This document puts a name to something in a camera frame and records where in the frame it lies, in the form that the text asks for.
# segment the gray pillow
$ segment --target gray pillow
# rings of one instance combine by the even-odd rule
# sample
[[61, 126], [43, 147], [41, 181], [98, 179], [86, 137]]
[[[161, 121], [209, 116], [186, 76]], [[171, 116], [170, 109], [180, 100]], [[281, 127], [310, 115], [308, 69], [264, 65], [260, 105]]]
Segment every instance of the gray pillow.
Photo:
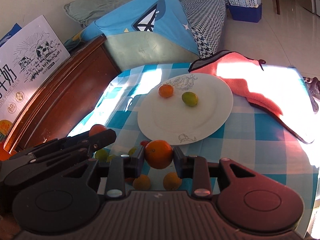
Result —
[[88, 26], [114, 9], [132, 0], [76, 0], [66, 4], [65, 13], [82, 26]]

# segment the metal pin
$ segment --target metal pin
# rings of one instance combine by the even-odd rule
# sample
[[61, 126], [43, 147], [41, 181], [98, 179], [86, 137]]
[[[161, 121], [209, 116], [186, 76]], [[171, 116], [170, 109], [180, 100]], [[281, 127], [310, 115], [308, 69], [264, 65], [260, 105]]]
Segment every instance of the metal pin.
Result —
[[194, 194], [198, 197], [206, 197], [209, 196], [211, 192], [205, 188], [198, 188], [194, 191]]
[[120, 197], [121, 195], [122, 195], [122, 191], [119, 189], [110, 189], [107, 191], [108, 197], [116, 198], [116, 197]]

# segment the flower drawing on plate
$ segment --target flower drawing on plate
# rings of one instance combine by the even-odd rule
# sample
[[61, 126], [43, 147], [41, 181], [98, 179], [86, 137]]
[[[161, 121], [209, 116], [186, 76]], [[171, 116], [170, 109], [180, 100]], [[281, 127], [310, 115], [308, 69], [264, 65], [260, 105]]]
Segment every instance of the flower drawing on plate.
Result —
[[187, 135], [185, 135], [184, 133], [179, 135], [179, 140], [181, 143], [185, 142], [185, 141], [189, 141], [189, 142], [196, 142], [197, 141], [196, 137], [194, 139], [191, 139]]
[[198, 78], [196, 78], [193, 74], [191, 74], [190, 76], [185, 75], [182, 77], [177, 77], [174, 80], [169, 81], [167, 84], [182, 91], [185, 91], [193, 87], [196, 79]]

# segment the cow illustration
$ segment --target cow illustration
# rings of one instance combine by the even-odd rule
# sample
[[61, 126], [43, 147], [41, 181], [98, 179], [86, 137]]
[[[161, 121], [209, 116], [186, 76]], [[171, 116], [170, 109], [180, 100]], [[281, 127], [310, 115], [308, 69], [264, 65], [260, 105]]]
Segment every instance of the cow illustration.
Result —
[[50, 46], [49, 42], [42, 42], [36, 49], [37, 58], [39, 61], [43, 61], [50, 53], [53, 52], [53, 47]]
[[28, 64], [30, 64], [31, 63], [31, 59], [30, 58], [28, 58], [28, 57], [23, 57], [20, 61], [19, 61], [19, 65], [20, 65], [20, 67], [21, 67], [21, 70], [24, 70], [27, 66], [28, 66]]

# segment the wooden headboard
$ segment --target wooden headboard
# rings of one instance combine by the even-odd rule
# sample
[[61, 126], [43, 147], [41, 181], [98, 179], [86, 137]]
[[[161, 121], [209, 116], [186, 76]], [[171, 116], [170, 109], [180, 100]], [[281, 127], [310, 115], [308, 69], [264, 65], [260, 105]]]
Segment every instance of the wooden headboard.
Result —
[[14, 154], [54, 138], [62, 138], [97, 104], [120, 73], [99, 36], [71, 57], [43, 84], [14, 123], [4, 150]]

